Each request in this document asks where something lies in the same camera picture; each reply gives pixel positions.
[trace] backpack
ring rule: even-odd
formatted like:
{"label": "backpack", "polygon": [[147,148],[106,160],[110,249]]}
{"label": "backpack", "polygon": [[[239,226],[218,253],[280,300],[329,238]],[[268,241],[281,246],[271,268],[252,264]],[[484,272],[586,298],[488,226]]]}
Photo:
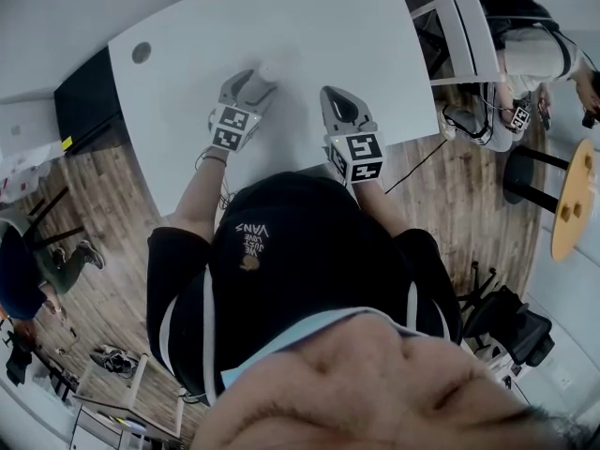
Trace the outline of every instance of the backpack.
{"label": "backpack", "polygon": [[554,22],[550,13],[534,0],[480,0],[486,12],[487,24],[494,40],[496,50],[504,50],[503,36],[510,30],[542,26],[554,37],[561,48],[564,65],[562,74],[564,77],[573,66],[571,54],[569,53],[561,33],[561,27]]}

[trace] white table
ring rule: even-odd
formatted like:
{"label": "white table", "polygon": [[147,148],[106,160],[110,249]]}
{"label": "white table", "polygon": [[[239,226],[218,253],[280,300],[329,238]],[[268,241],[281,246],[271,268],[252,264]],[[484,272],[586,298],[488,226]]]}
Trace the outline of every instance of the white table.
{"label": "white table", "polygon": [[[134,48],[148,42],[142,64]],[[244,151],[230,191],[322,164],[325,85],[363,99],[386,143],[438,131],[421,47],[404,0],[184,0],[109,45],[133,148],[161,215],[170,214],[210,143],[209,113],[234,73],[276,62],[277,100]]]}

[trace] sneaker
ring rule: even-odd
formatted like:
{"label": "sneaker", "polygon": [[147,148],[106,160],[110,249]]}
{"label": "sneaker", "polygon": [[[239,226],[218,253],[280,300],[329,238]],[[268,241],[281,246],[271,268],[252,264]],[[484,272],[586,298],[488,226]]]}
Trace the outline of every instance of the sneaker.
{"label": "sneaker", "polygon": [[454,126],[454,122],[449,120],[443,111],[447,107],[445,103],[440,101],[435,102],[435,109],[438,112],[438,123],[440,125],[440,133],[446,140],[454,140],[457,137],[457,128]]}
{"label": "sneaker", "polygon": [[57,248],[52,253],[52,261],[57,268],[61,268],[65,263],[67,263],[67,253],[65,249],[62,247]]}
{"label": "sneaker", "polygon": [[84,251],[86,263],[93,264],[98,270],[104,268],[104,257],[102,257],[102,254],[92,247],[92,244],[87,240],[82,240],[77,248],[81,248]]}

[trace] sitting person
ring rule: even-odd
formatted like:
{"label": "sitting person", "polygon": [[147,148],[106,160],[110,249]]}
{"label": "sitting person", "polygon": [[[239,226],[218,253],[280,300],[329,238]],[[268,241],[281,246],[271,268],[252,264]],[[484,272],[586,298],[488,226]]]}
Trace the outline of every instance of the sitting person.
{"label": "sitting person", "polygon": [[214,405],[192,448],[576,448],[457,345],[438,246],[377,182],[354,184],[356,202],[334,180],[275,175],[215,232],[228,155],[205,154],[149,239],[153,355]]}
{"label": "sitting person", "polygon": [[[562,45],[571,65],[565,71]],[[519,141],[527,126],[511,125],[517,107],[533,114],[532,93],[551,106],[549,85],[570,80],[585,110],[600,120],[600,73],[586,62],[583,52],[570,40],[543,27],[510,30],[503,35],[498,50],[505,82],[469,85],[474,88],[469,109],[436,102],[440,132],[447,140],[456,135],[495,152],[507,152]]]}
{"label": "sitting person", "polygon": [[71,290],[86,263],[104,268],[102,255],[86,240],[57,265],[46,248],[32,255],[19,233],[8,228],[0,246],[0,307],[15,322],[33,320],[43,306],[65,322],[59,295]]}

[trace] camera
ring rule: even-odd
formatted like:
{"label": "camera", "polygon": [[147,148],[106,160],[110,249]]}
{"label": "camera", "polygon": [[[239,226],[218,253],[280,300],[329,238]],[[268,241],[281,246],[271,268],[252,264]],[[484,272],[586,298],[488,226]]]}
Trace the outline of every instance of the camera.
{"label": "camera", "polygon": [[593,128],[596,125],[596,115],[592,112],[585,112],[585,116],[583,117],[583,122],[581,125],[585,128]]}

